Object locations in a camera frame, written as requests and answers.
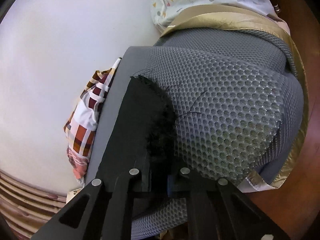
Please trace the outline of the black pants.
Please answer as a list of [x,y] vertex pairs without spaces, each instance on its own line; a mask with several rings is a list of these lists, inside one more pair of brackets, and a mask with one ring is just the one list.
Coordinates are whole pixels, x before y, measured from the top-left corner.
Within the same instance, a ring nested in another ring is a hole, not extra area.
[[178,198],[187,191],[174,156],[178,119],[165,90],[143,76],[131,77],[123,98],[103,107],[84,191],[110,198]]

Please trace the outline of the white floral pillow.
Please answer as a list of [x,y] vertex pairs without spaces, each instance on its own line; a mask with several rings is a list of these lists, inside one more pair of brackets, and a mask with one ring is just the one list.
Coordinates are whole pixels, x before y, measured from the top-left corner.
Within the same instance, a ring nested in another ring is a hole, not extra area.
[[66,197],[66,203],[70,202],[81,190],[82,188],[79,188],[68,192]]

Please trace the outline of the beige patterned curtain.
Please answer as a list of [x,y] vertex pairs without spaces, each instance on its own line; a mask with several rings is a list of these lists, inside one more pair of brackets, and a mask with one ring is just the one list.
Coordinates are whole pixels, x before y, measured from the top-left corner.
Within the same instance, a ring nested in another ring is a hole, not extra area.
[[66,204],[66,197],[42,191],[1,173],[1,215],[18,239],[31,239]]

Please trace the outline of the pink checkered pillow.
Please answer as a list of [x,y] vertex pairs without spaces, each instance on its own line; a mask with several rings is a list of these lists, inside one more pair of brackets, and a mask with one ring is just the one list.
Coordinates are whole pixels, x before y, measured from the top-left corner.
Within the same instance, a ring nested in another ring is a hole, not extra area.
[[84,183],[100,112],[120,62],[121,58],[118,58],[110,69],[95,71],[63,128],[67,139],[67,157],[80,184]]

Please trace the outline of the grey mesh mattress pad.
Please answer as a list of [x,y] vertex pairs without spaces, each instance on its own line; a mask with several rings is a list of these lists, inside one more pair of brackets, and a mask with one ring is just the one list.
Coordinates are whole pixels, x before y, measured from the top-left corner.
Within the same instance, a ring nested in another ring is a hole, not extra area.
[[[108,96],[122,100],[131,77],[165,90],[178,119],[174,156],[181,168],[235,187],[255,171],[271,181],[303,117],[303,90],[285,54],[240,31],[192,28],[124,54]],[[188,224],[185,198],[135,198],[131,238]]]

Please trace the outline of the brown wooden bed frame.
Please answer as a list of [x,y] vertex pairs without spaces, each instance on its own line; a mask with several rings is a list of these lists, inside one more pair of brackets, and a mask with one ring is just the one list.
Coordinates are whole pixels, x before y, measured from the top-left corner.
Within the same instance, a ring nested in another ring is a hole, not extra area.
[[276,0],[289,25],[307,97],[292,151],[274,190],[249,193],[290,239],[319,239],[319,0]]

